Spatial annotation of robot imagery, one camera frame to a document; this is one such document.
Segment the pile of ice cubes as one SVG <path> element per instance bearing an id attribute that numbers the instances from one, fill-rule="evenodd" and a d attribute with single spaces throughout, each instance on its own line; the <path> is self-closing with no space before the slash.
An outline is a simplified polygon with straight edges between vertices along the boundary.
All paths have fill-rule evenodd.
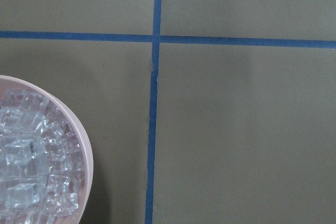
<path id="1" fill-rule="evenodd" d="M 56 223 L 80 209 L 85 161 L 62 110 L 34 90 L 1 100 L 1 223 Z"/>

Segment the pink bowl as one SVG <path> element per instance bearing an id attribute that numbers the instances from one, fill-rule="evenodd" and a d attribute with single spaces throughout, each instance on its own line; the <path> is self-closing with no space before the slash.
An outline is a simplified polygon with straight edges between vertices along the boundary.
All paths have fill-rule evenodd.
<path id="1" fill-rule="evenodd" d="M 63 224 L 79 223 L 90 196 L 94 171 L 92 148 L 84 126 L 77 116 L 62 101 L 32 83 L 21 80 L 19 78 L 1 75 L 1 99 L 4 97 L 6 90 L 35 90 L 43 96 L 47 97 L 66 116 L 71 124 L 72 129 L 79 138 L 80 147 L 85 160 L 85 181 L 79 190 L 79 208 L 75 211 L 74 214 L 57 218 L 55 221 L 55 223 Z"/>

